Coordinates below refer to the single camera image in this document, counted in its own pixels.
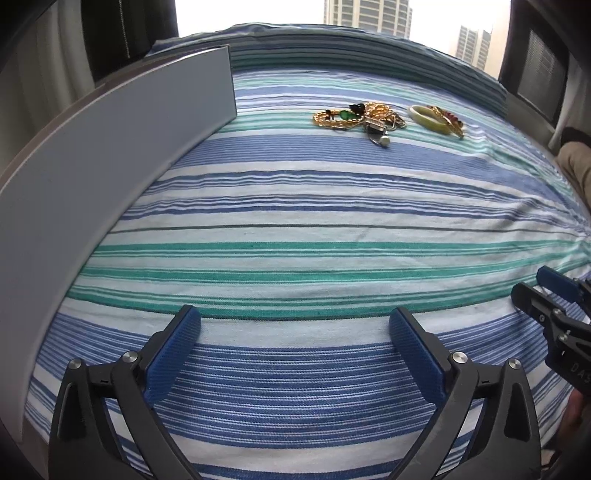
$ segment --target metal screw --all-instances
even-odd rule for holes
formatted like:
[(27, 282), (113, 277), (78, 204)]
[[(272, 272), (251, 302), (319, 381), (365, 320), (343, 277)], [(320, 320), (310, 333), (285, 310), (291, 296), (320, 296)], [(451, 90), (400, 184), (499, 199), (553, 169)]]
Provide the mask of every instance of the metal screw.
[(468, 361), (468, 356), (464, 352), (453, 352), (452, 358), (458, 364), (465, 364)]
[(81, 365), (82, 365), (82, 360), (80, 358), (73, 358), (68, 363), (68, 368), (71, 370), (76, 370), (77, 368), (80, 368)]
[(521, 368), (521, 362), (516, 358), (509, 358), (509, 366), (513, 370), (519, 370)]
[(121, 355), (121, 359), (126, 364), (132, 364), (133, 362), (135, 362), (138, 359), (138, 352), (134, 352), (133, 350), (130, 350), (129, 352), (125, 352), (123, 355)]

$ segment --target white board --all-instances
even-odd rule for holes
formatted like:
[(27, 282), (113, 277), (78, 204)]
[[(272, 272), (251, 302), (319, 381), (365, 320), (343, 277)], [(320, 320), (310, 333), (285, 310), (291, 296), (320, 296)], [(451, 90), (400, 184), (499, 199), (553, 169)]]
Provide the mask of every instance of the white board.
[(37, 351), (88, 256), (174, 161), (236, 117), (228, 48), (78, 105), (0, 184), (0, 419), (16, 441)]

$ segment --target leg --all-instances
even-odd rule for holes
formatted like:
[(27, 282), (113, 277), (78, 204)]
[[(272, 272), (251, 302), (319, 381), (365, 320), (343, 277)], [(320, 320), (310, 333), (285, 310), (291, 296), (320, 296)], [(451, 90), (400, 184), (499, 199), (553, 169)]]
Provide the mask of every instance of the leg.
[(591, 148), (580, 142), (568, 142), (558, 152), (556, 163), (591, 210)]

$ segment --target skyscraper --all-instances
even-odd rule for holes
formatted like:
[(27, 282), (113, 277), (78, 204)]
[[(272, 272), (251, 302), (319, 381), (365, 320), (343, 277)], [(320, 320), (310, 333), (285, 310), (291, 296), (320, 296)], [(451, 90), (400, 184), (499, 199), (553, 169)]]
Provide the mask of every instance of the skyscraper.
[(324, 0), (324, 22), (373, 32), (410, 36), (408, 0)]
[(491, 46), (491, 34), (486, 30), (470, 30), (462, 25), (457, 44), (450, 54), (476, 68), (484, 70), (488, 50)]

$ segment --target green gemstone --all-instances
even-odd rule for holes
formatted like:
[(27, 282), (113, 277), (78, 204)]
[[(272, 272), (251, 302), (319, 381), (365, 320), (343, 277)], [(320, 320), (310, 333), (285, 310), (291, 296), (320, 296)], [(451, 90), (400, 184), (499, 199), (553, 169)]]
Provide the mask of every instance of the green gemstone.
[(359, 118), (358, 115), (355, 115), (352, 111), (350, 110), (341, 110), (339, 112), (340, 117), (343, 120), (357, 120)]

